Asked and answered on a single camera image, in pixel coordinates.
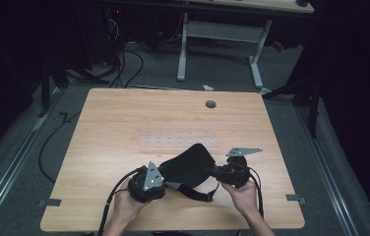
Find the silver metal plate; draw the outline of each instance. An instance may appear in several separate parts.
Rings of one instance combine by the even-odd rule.
[[[261,147],[259,148],[246,148],[246,147],[233,147],[226,156],[240,156],[240,155],[247,155],[253,154],[256,152],[263,151]]]
[[[154,186],[163,183],[163,179],[163,176],[161,176],[154,163],[152,161],[149,162],[148,173],[146,173],[145,185],[143,186],[143,190],[147,191]]]

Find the cable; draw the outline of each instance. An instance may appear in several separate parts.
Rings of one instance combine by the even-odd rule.
[[[172,42],[174,42],[175,40],[178,40],[178,39],[181,39],[181,38],[182,38],[182,36],[177,37],[177,38],[172,39],[172,40],[170,40],[170,41],[168,41],[168,42],[161,43],[159,46],[161,46],[161,47],[163,47],[163,48],[167,48],[167,49],[175,49],[175,48],[178,48],[178,47],[180,47],[180,46],[182,45],[182,41],[178,41],[178,42],[176,42],[173,46],[166,46],[166,44],[172,43]]]
[[[176,32],[173,34],[173,36],[170,39],[167,39],[165,41],[160,41],[159,44],[163,44],[163,43],[166,43],[166,42],[170,42],[170,41],[174,41],[174,40],[177,40],[179,38],[182,38],[182,36],[178,36],[176,38],[174,38],[174,37],[178,34],[179,29],[181,28],[181,23],[182,23],[183,17],[184,17],[184,14],[182,13],[181,18],[179,19],[178,27],[176,28]]]
[[[111,74],[113,74],[115,71],[117,71],[118,70],[118,68],[120,67],[120,60],[119,60],[119,58],[117,57],[117,50],[116,49],[114,49],[113,50],[113,52],[112,52],[112,54],[114,54],[114,63],[112,64],[112,66],[111,66],[111,68],[108,70],[108,71],[106,71],[106,72],[103,72],[102,74],[99,74],[99,75],[93,75],[92,74],[92,72],[89,72],[89,71],[84,71],[84,73],[89,73],[89,76],[88,77],[86,77],[86,75],[83,73],[83,75],[80,75],[80,76],[78,76],[78,75],[75,75],[75,74],[73,74],[73,73],[70,73],[69,71],[65,71],[65,73],[66,73],[66,75],[68,76],[68,77],[70,77],[70,78],[73,78],[73,79],[76,79],[76,80],[85,80],[85,79],[91,79],[91,77],[95,77],[95,78],[97,78],[97,79],[102,79],[102,78],[104,78],[104,77],[107,77],[107,76],[109,76],[109,75],[111,75]]]
[[[114,22],[113,20],[111,19],[108,19],[109,21],[111,21],[114,26],[112,26],[112,28],[109,30],[110,33],[112,33],[112,31],[114,30],[115,27],[117,27],[117,32],[115,33],[115,37],[114,37],[114,44],[117,44],[117,38],[118,38],[118,33],[119,33],[119,27],[117,25],[116,22]]]
[[[250,168],[250,169],[253,170],[259,178],[258,173],[254,169],[252,169],[252,168]],[[263,197],[262,197],[262,189],[261,189],[261,179],[259,178],[259,183],[258,183],[258,181],[255,179],[255,177],[252,174],[250,174],[250,177],[252,178],[253,182],[255,182],[256,188],[258,189],[259,213],[261,214],[261,216],[263,218],[264,217],[264,210],[263,210]]]
[[[191,41],[193,41],[193,42],[198,42],[199,40],[197,39],[197,38],[194,38],[194,40],[189,40],[190,42]],[[186,48],[187,48],[187,50],[188,51],[190,51],[190,52],[194,52],[194,53],[203,53],[203,52],[205,52],[205,51],[207,51],[207,50],[209,50],[211,47],[212,47],[212,45],[213,45],[213,41],[211,40],[211,39],[206,39],[206,38],[204,38],[204,39],[201,39],[200,38],[200,41],[202,41],[203,43],[200,43],[200,44],[198,44],[197,43],[197,45],[198,46],[201,46],[201,45],[203,45],[206,41],[208,42],[208,45],[207,45],[207,47],[206,48],[204,48],[204,49],[202,49],[202,50],[200,50],[200,51],[197,51],[197,50],[192,50],[192,49],[190,49],[190,47],[189,46],[187,46]]]
[[[130,53],[135,54],[136,56],[138,56],[138,57],[139,57],[139,59],[141,60],[142,64],[140,65],[140,68],[139,68],[139,70],[136,72],[136,74],[126,82],[126,85],[124,85],[124,89],[126,89],[126,88],[127,88],[127,86],[129,86],[130,82],[132,82],[132,81],[133,81],[133,79],[134,79],[137,75],[139,75],[139,73],[142,71],[143,64],[144,64],[143,58],[142,58],[139,54],[137,54],[137,53],[136,53],[136,52],[134,52],[134,51],[129,51],[129,52],[130,52]]]
[[[125,55],[124,55],[124,48],[123,48],[123,50],[121,51],[121,56],[122,56],[122,58],[123,58],[123,65],[122,65],[122,67],[121,67],[121,70],[119,70],[118,69],[118,75],[117,75],[117,77],[116,78],[114,78],[114,80],[111,82],[111,84],[108,86],[109,88],[112,88],[112,86],[114,85],[114,83],[115,82],[117,82],[117,80],[120,80],[120,82],[121,82],[121,74],[123,73],[123,71],[124,71],[124,66],[125,66],[125,64],[126,64],[126,57],[125,57]]]
[[[111,202],[112,202],[112,198],[113,198],[113,196],[116,194],[116,193],[118,193],[118,192],[120,192],[120,191],[116,191],[117,189],[118,189],[118,187],[130,176],[130,175],[132,175],[132,174],[135,174],[135,173],[137,173],[137,172],[139,172],[140,171],[140,169],[141,169],[142,167],[140,167],[140,168],[137,168],[137,169],[135,169],[135,170],[133,170],[133,171],[131,171],[131,172],[129,172],[128,174],[126,174],[123,178],[121,178],[121,180],[120,181],[118,181],[118,183],[115,185],[115,187],[114,187],[114,189],[112,189],[112,191],[111,191],[111,193],[109,194],[109,196],[108,196],[108,199],[107,199],[107,201],[106,201],[106,203],[105,203],[105,208],[104,208],[104,212],[103,212],[103,214],[102,214],[102,220],[101,220],[101,224],[100,224],[100,226],[99,226],[99,230],[98,230],[98,236],[101,236],[102,235],[102,233],[103,233],[103,231],[104,231],[104,226],[105,226],[105,222],[106,222],[106,218],[107,218],[107,216],[108,216],[108,211],[109,211],[109,207],[110,207],[110,205],[111,205]]]
[[[65,124],[67,123],[70,123],[72,121],[72,119],[74,119],[75,117],[79,116],[81,114],[81,111],[79,111],[78,113],[76,113],[75,115],[71,116],[69,119],[63,121],[62,124],[60,124],[56,129],[54,129],[54,131],[47,137],[46,141],[44,142],[43,146],[41,147],[41,150],[40,150],[40,153],[38,154],[38,167],[40,168],[40,171],[41,173],[44,175],[44,177],[46,177],[50,182],[52,182],[53,184],[56,183],[56,180],[54,180],[53,178],[51,178],[43,169],[43,165],[41,163],[41,158],[42,158],[42,155],[43,155],[43,151],[47,145],[47,143],[49,143],[50,139],[60,130],[60,128],[62,128]]]
[[[227,44],[224,44],[224,42],[226,41],[227,40],[214,40],[213,44],[217,46],[221,46],[221,47],[227,47],[227,48],[242,47],[242,46],[249,44],[249,42],[239,41],[239,42],[234,42],[233,45],[227,45]]]

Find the wooden table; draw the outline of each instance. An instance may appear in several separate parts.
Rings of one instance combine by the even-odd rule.
[[[208,108],[212,100],[216,108]],[[254,92],[94,88],[90,91],[41,221],[44,231],[94,231],[114,185],[128,172],[156,165],[202,143],[217,165],[231,148],[263,148],[247,155],[262,180],[265,220],[272,228],[300,228],[304,218],[261,96]],[[197,190],[216,186],[209,178]],[[130,230],[245,229],[229,194],[211,203],[167,190],[146,206]]]

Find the black foam pad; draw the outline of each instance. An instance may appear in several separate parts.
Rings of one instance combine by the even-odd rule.
[[[213,168],[215,163],[206,147],[194,144],[180,155],[162,163],[158,170],[164,182],[183,183],[195,188],[210,177],[202,167]]]

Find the black velcro strap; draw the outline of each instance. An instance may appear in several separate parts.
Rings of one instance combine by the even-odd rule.
[[[207,194],[197,192],[194,189],[191,189],[184,184],[181,184],[179,188],[177,189],[177,191],[183,194],[184,196],[188,197],[189,199],[209,203],[213,201],[213,195],[216,193],[218,186],[219,184],[216,184],[216,188]]]
[[[213,157],[202,144],[194,144],[178,156],[162,163],[158,170],[165,182],[183,183],[195,188],[204,183],[210,175],[203,167],[213,168]]]

